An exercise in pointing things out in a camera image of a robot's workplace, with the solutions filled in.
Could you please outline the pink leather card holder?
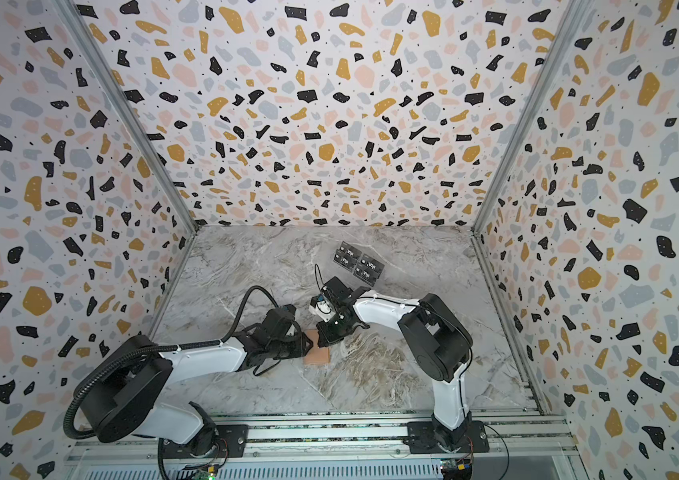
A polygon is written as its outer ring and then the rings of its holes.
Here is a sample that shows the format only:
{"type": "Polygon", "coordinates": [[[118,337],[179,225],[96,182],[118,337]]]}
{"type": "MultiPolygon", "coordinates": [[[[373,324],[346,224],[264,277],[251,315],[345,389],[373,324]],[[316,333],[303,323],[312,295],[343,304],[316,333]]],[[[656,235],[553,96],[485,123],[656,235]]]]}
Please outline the pink leather card holder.
{"type": "Polygon", "coordinates": [[[305,366],[319,366],[330,363],[330,351],[327,347],[318,345],[319,335],[316,329],[306,330],[304,334],[312,342],[309,352],[303,357],[305,366]]]}

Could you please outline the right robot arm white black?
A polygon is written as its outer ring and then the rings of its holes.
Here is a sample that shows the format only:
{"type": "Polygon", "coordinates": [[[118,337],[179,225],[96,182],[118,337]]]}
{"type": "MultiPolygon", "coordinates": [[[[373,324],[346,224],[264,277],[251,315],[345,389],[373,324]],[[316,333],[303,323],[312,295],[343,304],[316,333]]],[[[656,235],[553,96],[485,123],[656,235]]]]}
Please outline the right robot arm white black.
{"type": "Polygon", "coordinates": [[[471,425],[463,377],[473,362],[473,338],[435,294],[403,299],[367,287],[355,290],[339,278],[329,279],[310,300],[318,346],[327,348],[373,324],[399,332],[417,365],[433,382],[433,434],[444,448],[455,449],[467,439],[471,425]]]}

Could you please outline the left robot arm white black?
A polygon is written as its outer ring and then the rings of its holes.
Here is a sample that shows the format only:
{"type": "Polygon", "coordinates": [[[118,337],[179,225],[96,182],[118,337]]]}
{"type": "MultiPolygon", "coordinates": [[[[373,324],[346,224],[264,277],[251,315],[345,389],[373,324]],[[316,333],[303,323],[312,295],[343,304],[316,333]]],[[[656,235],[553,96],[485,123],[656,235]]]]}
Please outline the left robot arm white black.
{"type": "Polygon", "coordinates": [[[161,403],[163,390],[215,373],[252,371],[268,360],[303,358],[313,348],[291,305],[272,308],[263,322],[223,340],[158,345],[144,335],[129,338],[75,388],[63,420],[71,439],[102,443],[136,435],[177,445],[211,444],[217,428],[195,402],[161,403]]]}

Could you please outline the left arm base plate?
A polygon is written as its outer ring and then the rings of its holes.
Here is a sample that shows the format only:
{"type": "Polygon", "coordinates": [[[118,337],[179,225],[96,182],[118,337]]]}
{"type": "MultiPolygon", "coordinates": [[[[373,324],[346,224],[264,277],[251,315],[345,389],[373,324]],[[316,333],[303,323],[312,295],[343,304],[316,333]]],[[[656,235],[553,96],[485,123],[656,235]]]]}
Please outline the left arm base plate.
{"type": "Polygon", "coordinates": [[[249,427],[246,424],[221,424],[203,427],[199,434],[187,444],[180,445],[170,440],[160,440],[159,449],[164,459],[188,459],[189,461],[211,462],[229,460],[243,456],[249,427]]]}

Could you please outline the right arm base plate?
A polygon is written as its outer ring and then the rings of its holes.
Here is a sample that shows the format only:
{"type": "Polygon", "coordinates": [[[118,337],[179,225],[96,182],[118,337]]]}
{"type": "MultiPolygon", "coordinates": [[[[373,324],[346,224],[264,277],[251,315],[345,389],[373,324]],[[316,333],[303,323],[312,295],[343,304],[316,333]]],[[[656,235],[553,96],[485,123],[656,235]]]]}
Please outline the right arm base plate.
{"type": "Polygon", "coordinates": [[[412,454],[469,454],[489,452],[489,440],[485,424],[477,420],[465,420],[455,430],[449,430],[435,420],[407,423],[403,437],[412,454]]]}

